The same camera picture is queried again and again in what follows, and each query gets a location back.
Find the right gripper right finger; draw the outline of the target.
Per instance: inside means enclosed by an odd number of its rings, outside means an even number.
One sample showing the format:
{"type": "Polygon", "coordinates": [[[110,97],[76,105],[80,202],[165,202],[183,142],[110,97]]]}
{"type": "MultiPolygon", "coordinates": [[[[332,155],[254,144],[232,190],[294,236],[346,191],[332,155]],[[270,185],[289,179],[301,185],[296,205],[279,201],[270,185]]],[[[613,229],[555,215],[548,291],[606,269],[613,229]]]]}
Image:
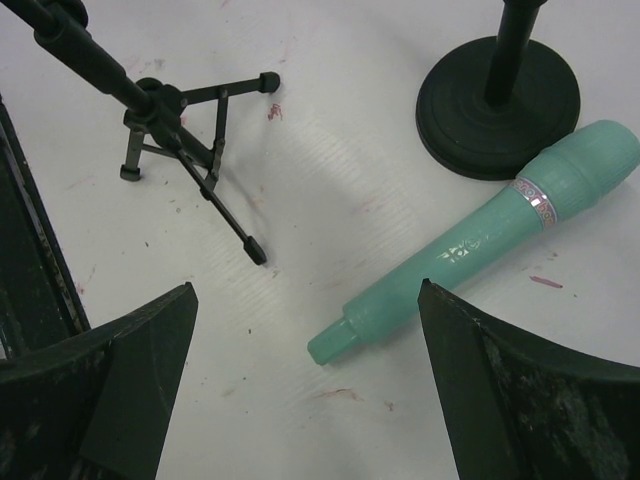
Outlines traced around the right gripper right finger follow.
{"type": "Polygon", "coordinates": [[[638,478],[638,368],[551,342],[429,280],[418,305],[460,478],[638,478]]]}

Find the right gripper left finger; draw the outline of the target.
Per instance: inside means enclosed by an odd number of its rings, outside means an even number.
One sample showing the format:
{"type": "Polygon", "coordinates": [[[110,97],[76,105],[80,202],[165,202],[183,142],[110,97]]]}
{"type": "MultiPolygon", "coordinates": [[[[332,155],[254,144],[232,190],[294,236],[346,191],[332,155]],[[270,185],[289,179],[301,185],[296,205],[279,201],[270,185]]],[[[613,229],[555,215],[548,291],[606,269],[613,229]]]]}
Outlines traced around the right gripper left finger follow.
{"type": "Polygon", "coordinates": [[[2,478],[155,478],[197,311],[186,282],[123,317],[2,361],[2,478]]]}

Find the teal toy microphone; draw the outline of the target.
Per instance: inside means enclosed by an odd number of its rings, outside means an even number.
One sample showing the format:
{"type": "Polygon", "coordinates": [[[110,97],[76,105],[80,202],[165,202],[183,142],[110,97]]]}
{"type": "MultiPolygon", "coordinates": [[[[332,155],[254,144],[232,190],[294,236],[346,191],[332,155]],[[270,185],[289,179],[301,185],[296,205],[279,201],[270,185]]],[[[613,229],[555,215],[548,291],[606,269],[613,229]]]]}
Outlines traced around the teal toy microphone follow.
{"type": "Polygon", "coordinates": [[[595,206],[639,165],[639,140],[624,125],[596,121],[544,149],[486,204],[449,228],[342,308],[307,344],[329,364],[374,345],[418,312],[423,280],[451,290],[535,235],[595,206]]]}

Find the black tripod shock-mount stand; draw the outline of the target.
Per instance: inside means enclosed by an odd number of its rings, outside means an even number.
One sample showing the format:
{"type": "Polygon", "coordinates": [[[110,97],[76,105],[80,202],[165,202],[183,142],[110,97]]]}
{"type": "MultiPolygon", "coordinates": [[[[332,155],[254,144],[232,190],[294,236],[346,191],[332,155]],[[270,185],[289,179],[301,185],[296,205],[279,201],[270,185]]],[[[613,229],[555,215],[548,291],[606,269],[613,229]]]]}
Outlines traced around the black tripod shock-mount stand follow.
{"type": "Polygon", "coordinates": [[[248,235],[215,193],[226,146],[229,99],[259,92],[272,94],[281,84],[276,72],[254,79],[182,91],[155,78],[132,81],[125,68],[96,43],[87,31],[88,14],[80,1],[5,1],[11,12],[34,31],[36,43],[74,73],[126,107],[123,123],[130,130],[127,154],[120,177],[135,182],[143,151],[174,158],[198,185],[239,237],[243,249],[256,265],[267,262],[258,241],[248,235]],[[217,103],[213,145],[208,148],[182,124],[191,105],[217,103]]]}

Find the black round-base clip stand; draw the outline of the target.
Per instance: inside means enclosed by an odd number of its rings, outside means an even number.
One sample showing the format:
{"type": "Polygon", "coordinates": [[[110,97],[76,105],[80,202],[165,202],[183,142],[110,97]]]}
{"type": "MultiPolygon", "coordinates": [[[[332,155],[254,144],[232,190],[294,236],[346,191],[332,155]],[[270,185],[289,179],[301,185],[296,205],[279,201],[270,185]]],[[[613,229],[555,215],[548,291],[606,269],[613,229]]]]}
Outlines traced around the black round-base clip stand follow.
{"type": "Polygon", "coordinates": [[[509,180],[576,128],[577,78],[532,39],[540,1],[507,1],[494,36],[451,50],[430,70],[416,103],[425,148],[467,178],[509,180]]]}

